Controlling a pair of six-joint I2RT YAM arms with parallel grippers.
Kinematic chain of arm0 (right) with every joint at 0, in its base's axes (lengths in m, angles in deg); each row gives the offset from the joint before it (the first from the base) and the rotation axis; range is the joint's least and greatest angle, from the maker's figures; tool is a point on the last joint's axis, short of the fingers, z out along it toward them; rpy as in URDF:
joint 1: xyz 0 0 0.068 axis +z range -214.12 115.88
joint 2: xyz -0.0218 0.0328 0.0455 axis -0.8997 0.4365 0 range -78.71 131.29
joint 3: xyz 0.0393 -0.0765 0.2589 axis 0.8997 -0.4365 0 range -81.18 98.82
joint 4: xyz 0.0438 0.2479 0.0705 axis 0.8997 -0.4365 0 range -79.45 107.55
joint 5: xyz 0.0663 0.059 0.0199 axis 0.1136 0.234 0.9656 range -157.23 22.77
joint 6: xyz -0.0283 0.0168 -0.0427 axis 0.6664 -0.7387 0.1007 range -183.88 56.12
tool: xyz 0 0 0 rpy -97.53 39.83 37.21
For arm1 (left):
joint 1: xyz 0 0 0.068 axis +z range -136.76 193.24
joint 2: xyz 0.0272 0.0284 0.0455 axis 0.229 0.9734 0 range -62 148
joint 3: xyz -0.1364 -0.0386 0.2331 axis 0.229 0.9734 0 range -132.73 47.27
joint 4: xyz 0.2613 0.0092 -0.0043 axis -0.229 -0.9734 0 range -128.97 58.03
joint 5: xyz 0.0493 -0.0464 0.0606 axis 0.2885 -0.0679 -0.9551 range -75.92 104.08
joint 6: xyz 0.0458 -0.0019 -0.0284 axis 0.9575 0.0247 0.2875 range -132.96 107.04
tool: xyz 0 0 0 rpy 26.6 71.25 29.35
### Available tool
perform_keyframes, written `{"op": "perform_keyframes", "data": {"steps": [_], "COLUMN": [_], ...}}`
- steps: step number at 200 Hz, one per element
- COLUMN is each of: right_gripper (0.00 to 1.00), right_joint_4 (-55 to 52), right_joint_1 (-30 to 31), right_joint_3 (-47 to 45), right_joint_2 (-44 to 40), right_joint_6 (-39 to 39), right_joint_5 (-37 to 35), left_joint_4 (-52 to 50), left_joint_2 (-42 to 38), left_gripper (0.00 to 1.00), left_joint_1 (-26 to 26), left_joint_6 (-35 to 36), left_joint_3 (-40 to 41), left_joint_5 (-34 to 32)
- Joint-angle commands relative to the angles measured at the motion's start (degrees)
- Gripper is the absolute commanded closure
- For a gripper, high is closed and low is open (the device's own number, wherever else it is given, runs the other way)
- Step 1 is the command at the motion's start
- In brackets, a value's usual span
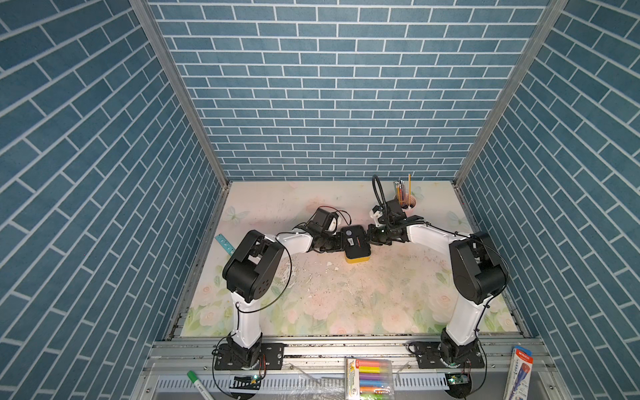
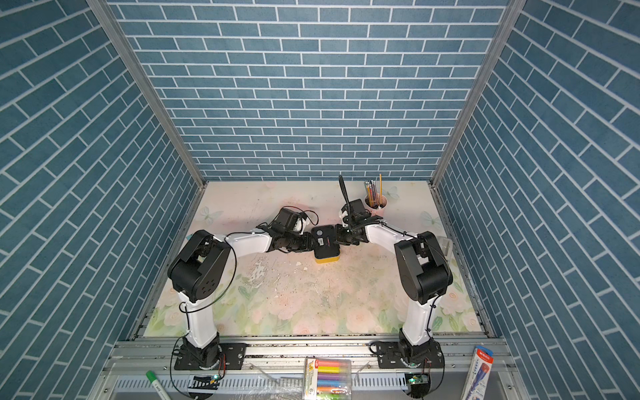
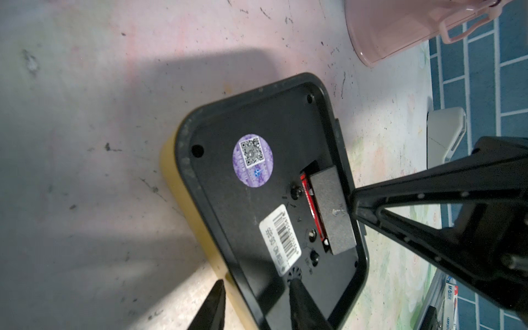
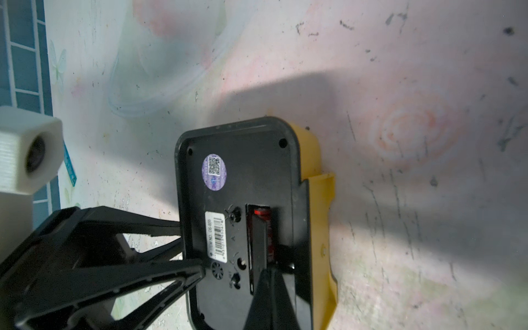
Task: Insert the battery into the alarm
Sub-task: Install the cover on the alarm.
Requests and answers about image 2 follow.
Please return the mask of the yellow alarm clock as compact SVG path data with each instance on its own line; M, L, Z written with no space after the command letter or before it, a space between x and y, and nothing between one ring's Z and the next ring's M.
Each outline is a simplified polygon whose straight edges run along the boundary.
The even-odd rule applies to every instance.
M333 263L340 258L340 245L337 242L335 225L323 225L311 230L313 238L313 254L316 263Z

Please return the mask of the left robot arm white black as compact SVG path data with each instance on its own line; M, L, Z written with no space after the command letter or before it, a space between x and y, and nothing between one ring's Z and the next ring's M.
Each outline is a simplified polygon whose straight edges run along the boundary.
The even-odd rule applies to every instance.
M232 275L238 271L241 257L280 251L304 253L313 249L308 225L316 225L316 213L294 206L281 208L269 223L255 229L214 235L198 230L184 245L168 269L168 279L180 298L179 311L186 316L188 332L183 337L179 354L197 369L225 365L220 334L210 308L220 301L225 291L216 293L223 281L228 261L233 262Z

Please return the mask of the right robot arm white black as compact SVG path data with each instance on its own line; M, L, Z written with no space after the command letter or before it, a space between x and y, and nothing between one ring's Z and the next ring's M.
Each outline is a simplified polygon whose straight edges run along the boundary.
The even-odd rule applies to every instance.
M338 243L373 243L394 253L408 311L399 331L398 352L408 366L444 367L440 343L433 337L435 310L453 283L437 237L431 232L409 233L366 210L360 199L346 200L338 225Z

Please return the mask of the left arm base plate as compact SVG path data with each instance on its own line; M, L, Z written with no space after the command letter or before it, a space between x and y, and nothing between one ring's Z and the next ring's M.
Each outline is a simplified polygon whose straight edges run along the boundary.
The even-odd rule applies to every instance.
M210 343L195 348L189 342L173 351L173 368L178 371L241 370L246 355L245 343Z

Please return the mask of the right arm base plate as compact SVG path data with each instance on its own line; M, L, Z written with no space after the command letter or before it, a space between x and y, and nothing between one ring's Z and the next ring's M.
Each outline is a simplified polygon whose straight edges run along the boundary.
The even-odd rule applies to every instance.
M369 351L377 358L381 369L443 368L444 355L435 339L419 346L391 341L373 341Z

